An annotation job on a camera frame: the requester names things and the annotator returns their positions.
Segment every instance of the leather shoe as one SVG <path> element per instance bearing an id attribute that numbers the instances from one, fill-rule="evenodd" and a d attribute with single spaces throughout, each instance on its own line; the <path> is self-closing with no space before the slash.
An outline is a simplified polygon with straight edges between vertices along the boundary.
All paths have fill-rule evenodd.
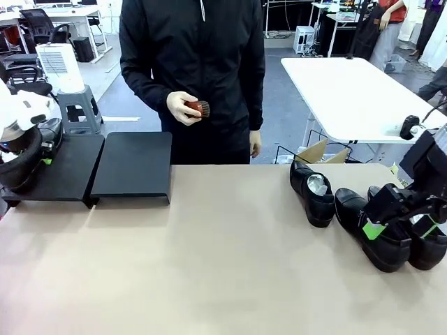
<path id="1" fill-rule="evenodd" d="M 311 176 L 322 176 L 324 184 L 328 187 L 325 195 L 317 195 L 309 188 L 308 181 Z M 293 190 L 305 201 L 307 220 L 315 227 L 326 228 L 335 213 L 334 195 L 329 180 L 298 161 L 293 161 L 291 165 L 290 180 Z"/>
<path id="2" fill-rule="evenodd" d="M 410 256 L 411 239 L 399 225 L 391 225 L 374 240 L 363 231 L 367 217 L 364 197 L 347 188 L 335 193 L 335 215 L 340 225 L 362 246 L 372 264 L 383 272 L 397 271 Z"/>
<path id="3" fill-rule="evenodd" d="M 379 191 L 379 187 L 371 186 L 368 189 L 368 200 L 371 201 Z M 430 270 L 442 261 L 447 251 L 447 236 L 438 227 L 422 237 L 424 232 L 415 231 L 417 224 L 414 225 L 411 221 L 402 221 L 398 224 L 411 238 L 409 263 L 413 267 L 419 270 Z"/>

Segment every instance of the black platform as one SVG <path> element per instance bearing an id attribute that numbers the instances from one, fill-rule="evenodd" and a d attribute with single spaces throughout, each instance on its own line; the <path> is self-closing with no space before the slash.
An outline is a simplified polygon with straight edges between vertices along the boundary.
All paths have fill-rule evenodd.
<path id="1" fill-rule="evenodd" d="M 167 197 L 170 133 L 111 133 L 105 141 L 91 198 Z"/>
<path id="2" fill-rule="evenodd" d="M 92 208 L 94 177 L 103 151 L 102 135 L 64 135 L 51 165 L 42 164 L 34 187 L 26 193 L 6 191 L 2 197 L 11 207 L 20 201 L 81 201 Z"/>

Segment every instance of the person's arm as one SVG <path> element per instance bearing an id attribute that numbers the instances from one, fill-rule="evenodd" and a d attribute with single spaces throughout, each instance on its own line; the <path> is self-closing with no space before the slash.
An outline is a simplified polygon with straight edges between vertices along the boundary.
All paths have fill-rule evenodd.
<path id="1" fill-rule="evenodd" d="M 386 10 L 386 12 L 382 15 L 381 21 L 380 21 L 380 30 L 384 30 L 386 26 L 388 26 L 388 23 L 390 22 L 391 13 L 395 10 L 398 10 L 402 6 L 405 6 L 404 0 L 399 0 L 394 5 L 392 5 L 389 9 Z"/>
<path id="2" fill-rule="evenodd" d="M 252 2 L 254 3 L 253 26 L 249 42 L 242 53 L 239 79 L 249 110 L 250 130 L 258 131 L 263 124 L 265 52 L 261 2 L 259 0 L 252 0 Z"/>
<path id="3" fill-rule="evenodd" d="M 149 29 L 140 0 L 123 0 L 119 42 L 121 72 L 128 86 L 153 110 L 168 112 L 166 99 L 171 90 L 150 77 L 153 55 L 150 54 Z"/>

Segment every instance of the person's left hand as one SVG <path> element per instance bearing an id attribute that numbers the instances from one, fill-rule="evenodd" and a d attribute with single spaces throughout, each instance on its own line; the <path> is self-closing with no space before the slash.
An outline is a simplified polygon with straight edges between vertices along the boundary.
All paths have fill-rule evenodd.
<path id="1" fill-rule="evenodd" d="M 250 155 L 252 158 L 258 157 L 261 153 L 262 141 L 261 131 L 250 131 Z"/>
<path id="2" fill-rule="evenodd" d="M 391 18 L 391 13 L 389 13 L 388 11 L 386 11 L 383 15 L 382 18 L 380 20 L 380 31 L 383 31 L 386 26 L 388 26 L 388 23 L 390 23 L 390 18 Z"/>

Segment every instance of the beige tabletop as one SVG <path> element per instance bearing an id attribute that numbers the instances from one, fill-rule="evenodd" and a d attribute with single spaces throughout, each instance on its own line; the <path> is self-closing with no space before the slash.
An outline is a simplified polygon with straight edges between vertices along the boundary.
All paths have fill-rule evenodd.
<path id="1" fill-rule="evenodd" d="M 337 189 L 381 165 L 314 165 Z M 1 335 L 446 334 L 447 271 L 384 274 L 334 219 L 313 228 L 286 165 L 173 168 L 149 200 L 22 203 L 0 221 Z"/>

